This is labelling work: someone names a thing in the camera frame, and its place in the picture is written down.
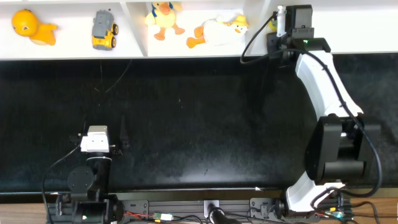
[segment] stuffed animal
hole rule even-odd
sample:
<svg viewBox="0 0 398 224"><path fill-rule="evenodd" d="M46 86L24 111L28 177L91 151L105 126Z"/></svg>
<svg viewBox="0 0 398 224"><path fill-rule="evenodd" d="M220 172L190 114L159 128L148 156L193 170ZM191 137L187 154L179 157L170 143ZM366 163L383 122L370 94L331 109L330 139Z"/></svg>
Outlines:
<svg viewBox="0 0 398 224"><path fill-rule="evenodd" d="M27 9L18 11L12 17L14 31L38 45L55 45L53 30L57 29L54 24L43 24L35 15Z"/></svg>
<svg viewBox="0 0 398 224"><path fill-rule="evenodd" d="M224 45L239 40L246 31L249 24L244 15L238 15L232 22L224 22L222 17L211 19L203 26L195 29L195 37L187 39L187 46L192 49L198 44Z"/></svg>
<svg viewBox="0 0 398 224"><path fill-rule="evenodd" d="M181 4L177 2L152 3L152 11L145 18L145 23L148 26L156 24L160 27L160 32L154 35L157 40L165 39L164 34L168 28L173 28L177 35L185 32L185 29L179 28L178 25L176 25L175 21L177 20L177 15L174 10L181 11Z"/></svg>

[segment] white duck plush toy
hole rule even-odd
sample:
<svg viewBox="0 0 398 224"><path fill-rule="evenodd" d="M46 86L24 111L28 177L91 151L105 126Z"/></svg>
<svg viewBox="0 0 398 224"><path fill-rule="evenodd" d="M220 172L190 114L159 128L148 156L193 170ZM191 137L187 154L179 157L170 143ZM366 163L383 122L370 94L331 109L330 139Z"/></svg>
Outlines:
<svg viewBox="0 0 398 224"><path fill-rule="evenodd" d="M195 29L195 37L187 39L187 46L194 48L198 44L224 45L239 40L248 31L249 24L244 15L238 15L232 22L224 22L221 16L206 21Z"/></svg>

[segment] toy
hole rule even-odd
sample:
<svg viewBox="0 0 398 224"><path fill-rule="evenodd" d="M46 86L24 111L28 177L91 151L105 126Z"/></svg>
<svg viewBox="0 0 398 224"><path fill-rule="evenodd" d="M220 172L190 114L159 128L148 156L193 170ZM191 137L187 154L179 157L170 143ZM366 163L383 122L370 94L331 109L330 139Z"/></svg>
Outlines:
<svg viewBox="0 0 398 224"><path fill-rule="evenodd" d="M55 45L53 30L57 29L54 24L41 23L32 11L24 9L18 11L12 17L12 26L14 31L23 37L29 39L38 45Z"/></svg>
<svg viewBox="0 0 398 224"><path fill-rule="evenodd" d="M174 10L181 11L181 4L177 2L152 3L152 11L145 18L145 23L148 26L156 24L160 27L160 32L154 35L157 40L165 39L164 34L168 28L173 28L175 30L175 34L177 35L183 34L185 32L185 29L179 28L175 23L177 16Z"/></svg>
<svg viewBox="0 0 398 224"><path fill-rule="evenodd" d="M113 15L105 10L96 13L93 20L92 31L93 48L97 50L112 50L116 47L115 35L119 33L119 27L114 23Z"/></svg>
<svg viewBox="0 0 398 224"><path fill-rule="evenodd" d="M249 24L244 15L238 15L233 22L223 22L222 17L211 19L203 26L195 29L195 37L187 39L187 46L192 49L198 44L223 45L239 40L246 31Z"/></svg>

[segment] yellow hat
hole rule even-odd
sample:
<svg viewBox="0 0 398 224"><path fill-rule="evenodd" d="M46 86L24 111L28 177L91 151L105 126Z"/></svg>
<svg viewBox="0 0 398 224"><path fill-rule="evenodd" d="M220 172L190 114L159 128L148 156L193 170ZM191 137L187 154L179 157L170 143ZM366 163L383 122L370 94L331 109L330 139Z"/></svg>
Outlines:
<svg viewBox="0 0 398 224"><path fill-rule="evenodd" d="M249 24L246 22L246 17L244 15L238 15L236 16L236 19L232 22L232 24L238 25L238 26L249 26Z"/></svg>

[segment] toy car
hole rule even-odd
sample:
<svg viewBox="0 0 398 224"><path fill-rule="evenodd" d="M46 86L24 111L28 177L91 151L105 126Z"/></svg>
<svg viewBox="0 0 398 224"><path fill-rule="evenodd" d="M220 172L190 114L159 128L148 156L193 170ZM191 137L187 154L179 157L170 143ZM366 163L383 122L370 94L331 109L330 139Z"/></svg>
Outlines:
<svg viewBox="0 0 398 224"><path fill-rule="evenodd" d="M93 48L97 50L112 50L116 46L115 35L119 27L114 23L113 15L107 11L98 11L94 18Z"/></svg>

